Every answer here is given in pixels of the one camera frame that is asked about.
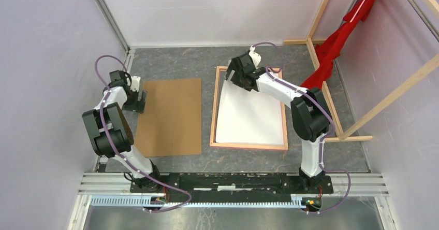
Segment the ocean landscape photo print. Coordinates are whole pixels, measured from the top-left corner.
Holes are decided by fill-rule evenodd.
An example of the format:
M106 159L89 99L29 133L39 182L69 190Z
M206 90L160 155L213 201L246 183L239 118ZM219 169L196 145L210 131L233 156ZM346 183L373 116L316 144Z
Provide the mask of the ocean landscape photo print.
M281 102L265 93L223 82L216 120L216 143L283 146Z

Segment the brown backing board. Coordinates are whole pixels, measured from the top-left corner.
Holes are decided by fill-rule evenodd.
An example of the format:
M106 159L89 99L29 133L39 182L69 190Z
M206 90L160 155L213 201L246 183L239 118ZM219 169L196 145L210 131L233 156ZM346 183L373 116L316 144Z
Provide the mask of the brown backing board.
M138 116L135 147L145 157L202 153L200 78L145 81L144 113Z

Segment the pink wooden picture frame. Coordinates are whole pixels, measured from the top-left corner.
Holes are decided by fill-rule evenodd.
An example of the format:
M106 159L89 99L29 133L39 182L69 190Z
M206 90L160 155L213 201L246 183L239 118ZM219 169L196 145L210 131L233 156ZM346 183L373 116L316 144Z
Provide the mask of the pink wooden picture frame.
M215 132L216 132L216 120L219 106L219 99L221 96L221 90L223 82L225 82L225 73L227 67L226 66L218 66L216 68L215 75L215 88L214 88L214 99L213 99L213 109L212 109L212 122L211 122L211 131L210 131L210 146L211 147L219 147L219 148L240 148L240 149L256 149L256 150L279 150L286 151L288 150L288 134L287 134L287 120L286 120L286 112L285 105L283 109L283 134L284 134L284 145L283 146L266 146L266 145L243 145L243 144L232 144L232 143L216 143L215 142Z

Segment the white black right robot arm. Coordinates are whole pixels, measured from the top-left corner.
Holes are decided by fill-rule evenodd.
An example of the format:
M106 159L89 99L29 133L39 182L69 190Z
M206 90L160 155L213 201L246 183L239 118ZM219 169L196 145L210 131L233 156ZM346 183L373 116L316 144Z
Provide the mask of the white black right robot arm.
M325 139L333 124L323 92L293 85L266 67L257 67L260 59L251 52L228 62L225 79L247 91L265 93L287 106L292 125L302 140L302 162L299 168L299 187L314 192L326 175L323 163Z

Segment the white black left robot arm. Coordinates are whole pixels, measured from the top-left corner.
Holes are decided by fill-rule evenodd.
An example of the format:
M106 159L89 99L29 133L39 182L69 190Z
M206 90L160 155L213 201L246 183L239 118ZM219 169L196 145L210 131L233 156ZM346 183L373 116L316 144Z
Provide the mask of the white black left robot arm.
M158 168L144 157L134 145L133 133L123 111L143 113L147 92L140 89L140 77L116 70L110 73L110 83L103 98L82 119L94 152L123 164L128 172L124 177L136 189L157 192L163 179Z

